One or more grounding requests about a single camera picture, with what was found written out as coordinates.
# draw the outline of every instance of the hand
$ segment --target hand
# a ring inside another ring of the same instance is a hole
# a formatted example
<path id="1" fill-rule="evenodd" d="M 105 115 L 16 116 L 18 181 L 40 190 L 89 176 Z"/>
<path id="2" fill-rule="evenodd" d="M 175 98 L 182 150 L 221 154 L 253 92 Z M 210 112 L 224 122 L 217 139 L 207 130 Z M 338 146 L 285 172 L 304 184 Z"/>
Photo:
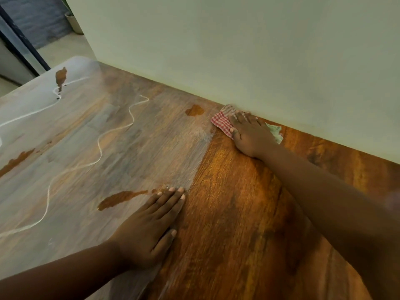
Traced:
<path id="1" fill-rule="evenodd" d="M 230 115 L 229 120 L 233 127 L 230 129 L 236 147 L 245 155 L 261 159 L 271 145 L 277 145 L 268 126 L 252 114 L 236 111 L 236 117 Z"/>
<path id="2" fill-rule="evenodd" d="M 123 258 L 135 266 L 146 268 L 161 262 L 176 236 L 176 230 L 163 234 L 182 209 L 183 192 L 182 187 L 170 188 L 151 196 L 107 242 L 115 243 Z"/>

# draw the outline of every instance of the wooden surface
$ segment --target wooden surface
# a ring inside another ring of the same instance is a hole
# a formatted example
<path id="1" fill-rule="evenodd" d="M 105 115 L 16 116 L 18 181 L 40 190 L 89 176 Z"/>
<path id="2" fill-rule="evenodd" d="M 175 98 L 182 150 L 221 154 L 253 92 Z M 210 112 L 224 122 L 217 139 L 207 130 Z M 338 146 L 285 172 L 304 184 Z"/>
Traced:
<path id="1" fill-rule="evenodd" d="M 91 299 L 368 299 L 354 269 L 272 172 L 211 126 L 217 103 L 75 57 L 0 98 L 0 125 L 54 103 L 55 74 L 64 66 L 64 84 L 89 78 L 62 87 L 54 106 L 0 127 L 0 169 L 7 169 L 0 177 L 0 233 L 40 219 L 51 179 L 96 161 L 98 136 L 129 124 L 128 108 L 143 101 L 140 95 L 150 100 L 131 108 L 132 126 L 100 139 L 97 164 L 54 181 L 42 222 L 0 238 L 0 278 L 98 244 L 153 190 L 170 184 L 190 191 L 155 281 L 145 289 L 157 267 L 127 272 Z M 282 131 L 288 149 L 395 206 L 399 165 Z M 10 169 L 12 159 L 17 165 Z M 122 203 L 97 210 L 118 193 Z"/>

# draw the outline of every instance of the white cord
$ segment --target white cord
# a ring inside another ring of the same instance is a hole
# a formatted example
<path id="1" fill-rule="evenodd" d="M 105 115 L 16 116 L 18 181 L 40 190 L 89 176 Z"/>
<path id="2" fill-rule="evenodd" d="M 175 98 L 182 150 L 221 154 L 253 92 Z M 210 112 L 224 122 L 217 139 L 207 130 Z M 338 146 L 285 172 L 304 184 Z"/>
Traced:
<path id="1" fill-rule="evenodd" d="M 131 106 L 129 106 L 128 111 L 129 111 L 130 116 L 132 117 L 132 122 L 129 123 L 129 124 L 127 124 L 127 125 L 125 125 L 125 126 L 120 126 L 120 127 L 113 128 L 113 129 L 111 129 L 111 130 L 108 130 L 108 131 L 102 133 L 102 134 L 97 138 L 97 146 L 98 146 L 99 151 L 100 151 L 100 156 L 99 156 L 99 158 L 98 158 L 95 162 L 91 162 L 91 163 L 83 164 L 83 165 L 77 165 L 77 166 L 75 166 L 75 167 L 73 167 L 73 168 L 66 169 L 66 170 L 60 172 L 58 175 L 56 175 L 56 176 L 54 176 L 54 177 L 52 178 L 52 180 L 50 181 L 50 184 L 49 184 L 49 186 L 48 186 L 48 188 L 47 188 L 46 210 L 44 211 L 43 216 L 42 216 L 38 221 L 36 221 L 35 223 L 32 223 L 32 224 L 29 224 L 29 225 L 26 225 L 26 226 L 23 226 L 23 227 L 20 227 L 20 228 L 16 228 L 16 229 L 9 230 L 9 231 L 7 231 L 7 232 L 1 233 L 1 234 L 0 234 L 0 238 L 6 237 L 6 236 L 9 236 L 9 235 L 12 235 L 12 234 L 15 234 L 15 233 L 17 233 L 17 232 L 22 232 L 22 231 L 27 230 L 27 229 L 29 229 L 29 228 L 32 228 L 32 227 L 34 227 L 35 225 L 37 225 L 38 223 L 40 223 L 40 222 L 44 219 L 44 217 L 45 217 L 46 214 L 47 214 L 47 211 L 48 211 L 48 208 L 49 208 L 49 204 L 50 204 L 50 189 L 51 189 L 51 185 L 52 185 L 53 181 L 56 180 L 59 176 L 62 176 L 62 175 L 64 175 L 64 174 L 66 174 L 66 173 L 72 172 L 72 171 L 74 171 L 74 170 L 79 170 L 79 169 L 82 169 L 82 168 L 85 168 L 85 167 L 88 167 L 88 166 L 95 165 L 98 161 L 100 161 L 101 157 L 103 156 L 103 151 L 102 151 L 101 146 L 100 146 L 100 138 L 101 138 L 102 136 L 104 136 L 104 135 L 107 135 L 108 133 L 110 133 L 110 132 L 112 132 L 112 131 L 116 131 L 116 130 L 120 130 L 120 129 L 129 127 L 129 126 L 131 126 L 131 125 L 135 122 L 135 118 L 133 117 L 132 112 L 130 111 L 131 107 L 149 101 L 149 98 L 147 98 L 147 97 L 145 97 L 145 96 L 142 96 L 142 95 L 139 95 L 139 96 L 145 98 L 146 100 L 133 103 Z"/>
<path id="2" fill-rule="evenodd" d="M 69 85 L 69 84 L 72 84 L 72 83 L 75 83 L 75 82 L 78 82 L 78 81 L 81 81 L 81 80 L 85 80 L 85 79 L 88 79 L 88 78 L 89 78 L 89 77 L 84 77 L 84 78 L 80 78 L 80 79 L 77 79 L 77 80 L 73 80 L 73 81 L 71 81 L 71 82 L 68 82 L 68 83 L 63 84 L 63 86 L 67 86 L 67 85 Z M 19 120 L 19 119 L 28 117 L 28 116 L 30 116 L 30 115 L 34 115 L 34 114 L 40 113 L 41 111 L 47 110 L 48 108 L 50 108 L 50 107 L 56 105 L 56 104 L 57 104 L 58 102 L 60 102 L 60 100 L 61 100 L 61 94 L 58 93 L 58 87 L 56 87 L 56 88 L 53 89 L 53 94 L 55 94 L 55 95 L 58 96 L 58 100 L 57 100 L 56 102 L 54 102 L 53 104 L 51 104 L 51 105 L 49 105 L 49 106 L 46 106 L 46 107 L 43 107 L 43 108 L 41 108 L 41 109 L 39 109 L 39 110 L 32 111 L 32 112 L 30 112 L 30 113 L 28 113 L 28 114 L 21 115 L 21 116 L 19 116 L 19 117 L 17 117 L 17 118 L 14 118 L 14 119 L 12 119 L 12 120 L 6 121 L 6 122 L 0 124 L 0 128 L 1 128 L 2 126 L 4 126 L 4 125 L 7 125 L 7 124 L 11 123 L 11 122 L 14 122 L 14 121 L 17 121 L 17 120 Z M 2 144 L 3 144 L 3 141 L 1 140 L 1 137 L 0 137 L 0 147 L 2 146 Z"/>

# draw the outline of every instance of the red and white checkered cloth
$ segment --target red and white checkered cloth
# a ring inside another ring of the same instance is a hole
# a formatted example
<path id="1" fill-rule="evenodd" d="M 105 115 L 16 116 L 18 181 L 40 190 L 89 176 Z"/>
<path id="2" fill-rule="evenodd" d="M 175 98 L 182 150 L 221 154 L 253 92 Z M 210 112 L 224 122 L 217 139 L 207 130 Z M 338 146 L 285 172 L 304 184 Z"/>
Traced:
<path id="1" fill-rule="evenodd" d="M 229 138 L 232 139 L 232 133 L 229 131 L 233 126 L 229 122 L 229 115 L 234 115 L 235 116 L 235 108 L 228 104 L 225 105 L 219 113 L 215 114 L 211 118 L 211 123 L 213 123 L 216 127 L 221 129 L 224 134 L 226 134 Z"/>

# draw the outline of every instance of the checkered cloth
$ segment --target checkered cloth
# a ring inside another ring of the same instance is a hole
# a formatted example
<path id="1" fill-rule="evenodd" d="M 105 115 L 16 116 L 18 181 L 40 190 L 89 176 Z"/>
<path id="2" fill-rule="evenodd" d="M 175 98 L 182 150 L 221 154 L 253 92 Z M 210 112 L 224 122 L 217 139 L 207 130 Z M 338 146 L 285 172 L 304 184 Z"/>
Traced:
<path id="1" fill-rule="evenodd" d="M 211 118 L 211 123 L 213 123 L 216 127 L 221 129 L 224 132 L 224 134 L 226 134 L 231 139 L 233 139 L 232 133 L 229 130 L 233 126 L 230 123 L 228 116 L 232 115 L 236 118 L 235 110 L 236 109 L 232 105 L 227 104 L 220 110 L 219 113 L 215 114 Z M 276 126 L 276 125 L 272 125 L 272 124 L 268 124 L 268 123 L 266 123 L 266 125 L 268 126 L 271 133 L 275 137 L 275 140 L 277 141 L 277 143 L 280 144 L 283 140 L 283 136 L 279 133 L 282 128 L 280 126 Z"/>

